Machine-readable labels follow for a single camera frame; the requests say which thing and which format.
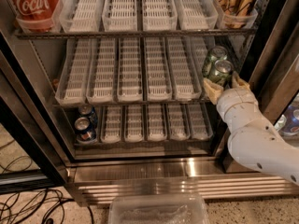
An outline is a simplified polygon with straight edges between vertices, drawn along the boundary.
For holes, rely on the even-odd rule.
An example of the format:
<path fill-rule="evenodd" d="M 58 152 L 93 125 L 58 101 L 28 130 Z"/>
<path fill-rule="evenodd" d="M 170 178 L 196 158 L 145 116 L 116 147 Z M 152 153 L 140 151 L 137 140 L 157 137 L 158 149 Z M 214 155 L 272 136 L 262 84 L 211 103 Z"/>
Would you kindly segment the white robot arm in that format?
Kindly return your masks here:
<path fill-rule="evenodd" d="M 232 158 L 246 168 L 299 185 L 299 149 L 285 142 L 262 114 L 249 83 L 233 73 L 230 89 L 208 78 L 204 89 L 228 126 L 227 147 Z"/>

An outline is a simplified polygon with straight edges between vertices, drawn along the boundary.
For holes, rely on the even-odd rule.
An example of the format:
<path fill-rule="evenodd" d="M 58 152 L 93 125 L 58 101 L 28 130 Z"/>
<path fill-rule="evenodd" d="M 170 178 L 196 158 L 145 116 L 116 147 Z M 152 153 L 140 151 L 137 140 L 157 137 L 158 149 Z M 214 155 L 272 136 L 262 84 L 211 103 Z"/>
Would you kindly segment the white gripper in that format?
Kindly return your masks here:
<path fill-rule="evenodd" d="M 204 89 L 210 102 L 217 107 L 222 120 L 229 129 L 239 129 L 260 117 L 258 102 L 250 91 L 247 81 L 234 71 L 232 74 L 232 87 L 223 92 L 220 86 L 208 78 L 204 78 Z"/>

